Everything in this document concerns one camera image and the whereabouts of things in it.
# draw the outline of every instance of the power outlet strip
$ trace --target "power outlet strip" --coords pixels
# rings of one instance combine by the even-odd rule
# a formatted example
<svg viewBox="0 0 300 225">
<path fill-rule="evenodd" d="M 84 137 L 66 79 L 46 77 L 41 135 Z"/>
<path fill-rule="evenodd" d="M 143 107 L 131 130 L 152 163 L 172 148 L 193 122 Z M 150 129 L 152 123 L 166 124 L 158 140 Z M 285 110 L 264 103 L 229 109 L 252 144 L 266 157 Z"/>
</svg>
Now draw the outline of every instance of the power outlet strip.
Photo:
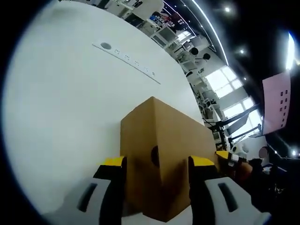
<svg viewBox="0 0 300 225">
<path fill-rule="evenodd" d="M 118 58 L 119 60 L 122 60 L 123 62 L 131 65 L 132 67 L 136 68 L 137 70 L 141 71 L 148 77 L 150 77 L 152 80 L 156 81 L 157 83 L 161 84 L 160 81 L 157 78 L 157 75 L 154 71 L 149 69 L 148 67 L 145 67 L 144 65 L 141 65 L 139 61 L 134 60 L 130 57 L 130 55 L 123 53 L 120 49 L 112 47 L 107 42 L 98 41 L 96 43 L 92 44 L 96 48 L 99 48 L 114 57 Z"/>
</svg>

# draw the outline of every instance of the window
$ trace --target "window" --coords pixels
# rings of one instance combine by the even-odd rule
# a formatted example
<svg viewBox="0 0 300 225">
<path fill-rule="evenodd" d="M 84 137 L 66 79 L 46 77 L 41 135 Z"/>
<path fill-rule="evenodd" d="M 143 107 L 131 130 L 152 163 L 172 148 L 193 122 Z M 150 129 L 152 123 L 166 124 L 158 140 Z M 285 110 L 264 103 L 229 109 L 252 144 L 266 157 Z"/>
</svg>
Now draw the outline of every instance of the window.
<svg viewBox="0 0 300 225">
<path fill-rule="evenodd" d="M 211 73 L 206 79 L 219 98 L 243 86 L 241 81 L 228 66 Z"/>
<path fill-rule="evenodd" d="M 251 108 L 252 106 L 254 106 L 254 102 L 253 102 L 252 98 L 248 97 L 245 100 L 243 100 L 241 103 L 235 104 L 234 106 L 224 110 L 224 115 L 227 118 L 231 118 L 231 117 L 233 117 L 237 114 L 240 114 L 243 111 Z M 246 124 L 244 126 L 242 126 L 240 129 L 238 129 L 237 131 L 235 131 L 234 133 L 232 133 L 232 137 L 235 137 L 242 133 L 245 133 L 248 130 L 251 130 L 252 128 L 257 127 L 257 125 L 261 124 L 261 123 L 262 123 L 262 118 L 261 118 L 258 110 L 254 110 L 249 114 Z M 257 130 L 252 131 L 252 132 L 248 133 L 247 135 L 252 135 L 254 133 L 257 133 Z"/>
<path fill-rule="evenodd" d="M 181 34 L 179 34 L 178 36 L 177 36 L 177 39 L 178 39 L 178 41 L 179 42 L 181 42 L 183 39 L 185 39 L 185 38 L 189 38 L 189 39 L 191 39 L 191 38 L 193 38 L 194 36 L 190 33 L 190 32 L 188 32 L 188 31 L 184 31 L 184 32 L 182 32 Z"/>
</svg>

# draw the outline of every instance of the pink panel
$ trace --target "pink panel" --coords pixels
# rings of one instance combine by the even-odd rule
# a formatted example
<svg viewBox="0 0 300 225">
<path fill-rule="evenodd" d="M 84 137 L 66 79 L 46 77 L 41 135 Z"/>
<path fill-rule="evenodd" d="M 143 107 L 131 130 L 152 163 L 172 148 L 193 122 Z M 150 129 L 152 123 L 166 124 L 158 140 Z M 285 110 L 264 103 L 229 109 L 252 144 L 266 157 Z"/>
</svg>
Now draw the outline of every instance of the pink panel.
<svg viewBox="0 0 300 225">
<path fill-rule="evenodd" d="M 283 72 L 262 81 L 264 92 L 264 123 L 262 134 L 266 135 L 286 126 L 290 108 L 291 78 Z"/>
</svg>

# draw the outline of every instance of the white tabletop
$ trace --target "white tabletop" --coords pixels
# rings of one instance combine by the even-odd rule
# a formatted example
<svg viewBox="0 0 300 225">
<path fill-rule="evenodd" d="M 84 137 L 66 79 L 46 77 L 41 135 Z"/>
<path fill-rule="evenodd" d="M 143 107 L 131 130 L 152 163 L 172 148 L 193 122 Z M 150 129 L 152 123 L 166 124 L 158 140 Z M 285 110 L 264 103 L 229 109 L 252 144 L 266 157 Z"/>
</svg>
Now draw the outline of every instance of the white tabletop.
<svg viewBox="0 0 300 225">
<path fill-rule="evenodd" d="M 99 39 L 155 70 L 161 84 L 94 47 Z M 121 119 L 151 96 L 203 123 L 180 66 L 135 27 L 79 2 L 54 1 L 37 15 L 9 66 L 2 120 L 16 179 L 40 213 L 119 156 Z"/>
</svg>

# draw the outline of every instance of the cardboard box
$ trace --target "cardboard box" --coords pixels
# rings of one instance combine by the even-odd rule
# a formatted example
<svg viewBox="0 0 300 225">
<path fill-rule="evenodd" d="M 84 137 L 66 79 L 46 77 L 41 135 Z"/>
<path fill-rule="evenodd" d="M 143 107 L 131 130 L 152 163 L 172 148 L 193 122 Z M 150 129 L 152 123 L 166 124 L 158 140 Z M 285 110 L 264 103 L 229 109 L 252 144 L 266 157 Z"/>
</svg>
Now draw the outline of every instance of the cardboard box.
<svg viewBox="0 0 300 225">
<path fill-rule="evenodd" d="M 212 132 L 151 97 L 121 121 L 127 156 L 126 199 L 144 215 L 167 222 L 190 205 L 188 157 L 216 161 Z"/>
</svg>

